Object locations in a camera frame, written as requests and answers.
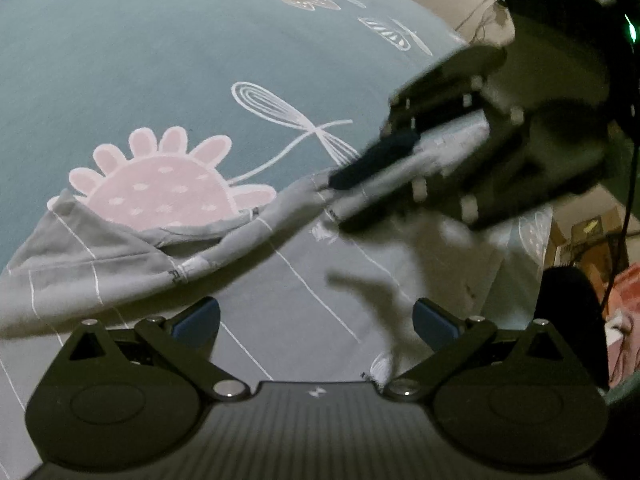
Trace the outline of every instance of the green light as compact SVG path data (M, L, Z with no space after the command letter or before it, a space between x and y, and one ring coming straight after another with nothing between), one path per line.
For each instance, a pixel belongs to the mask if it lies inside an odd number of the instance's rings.
M631 41L633 43L636 42L636 38L638 37L636 35L636 28L633 26L633 23L631 23L631 20L629 19L629 17L625 14L625 18L629 23L629 34L631 35Z

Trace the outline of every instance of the dark fabric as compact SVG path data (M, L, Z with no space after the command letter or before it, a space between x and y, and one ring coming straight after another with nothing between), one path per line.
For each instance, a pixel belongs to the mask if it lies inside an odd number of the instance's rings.
M600 301L575 267L551 267L542 274L536 318L548 319L600 388L609 388L607 341Z

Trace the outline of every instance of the bed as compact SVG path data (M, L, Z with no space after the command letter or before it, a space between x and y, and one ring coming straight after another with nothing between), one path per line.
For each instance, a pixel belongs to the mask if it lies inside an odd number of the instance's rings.
M211 359L252 387L384 383L430 354L421 296L530 319L549 208L482 235L428 213L359 237L312 220L195 283L118 285L195 250L149 230L234 222L362 152L393 91L464 45L414 2L0 0L0 31L0 478L38 465L24 407L83 317L132 326L212 294Z

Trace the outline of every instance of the ribbed black surface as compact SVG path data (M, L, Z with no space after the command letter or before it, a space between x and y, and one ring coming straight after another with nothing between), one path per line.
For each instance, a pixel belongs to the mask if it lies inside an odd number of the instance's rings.
M310 393L324 389L319 397ZM549 475L473 462L436 433L418 406L389 402L370 383L265 383L219 404L180 450L142 468L88 474L46 464L31 480L483 480L600 478L587 466Z

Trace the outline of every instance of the black cable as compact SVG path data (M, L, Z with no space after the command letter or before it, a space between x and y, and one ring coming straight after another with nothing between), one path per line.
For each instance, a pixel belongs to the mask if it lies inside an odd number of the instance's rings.
M477 11L480 7L482 7L485 3L487 3L487 1L488 1L488 0L482 0L482 1L481 1L481 2L476 6L476 8L475 8L474 10L472 10L472 11L471 11L471 13L470 13L468 16L467 16L464 20L462 20L462 21L460 22L460 24L459 24L459 25L456 27L456 29L455 29L455 30L456 30L456 32L457 32L457 31L459 31L459 30L460 30L460 27L462 27L466 22L468 22L468 21L471 19L471 17L476 13L476 11Z
M625 221L622 222L622 231L620 231L620 239L618 240L618 250L616 251L616 256L613 258L613 270L611 272L611 277L609 279L609 285L607 285L607 291L604 293L602 297L602 303L600 304L600 310L602 311L609 301L609 295L611 294L611 290L613 289L613 282L616 278L616 273L618 272L618 267L620 266L620 258L622 258L622 247L625 244L626 239L626 231L629 228L629 219L631 218L631 208L634 204L634 197L636 196L636 180L638 179L638 151L640 148L640 144L637 142L634 145L634 152L631 156L631 170L629 175L629 193L626 197L626 212L625 212Z

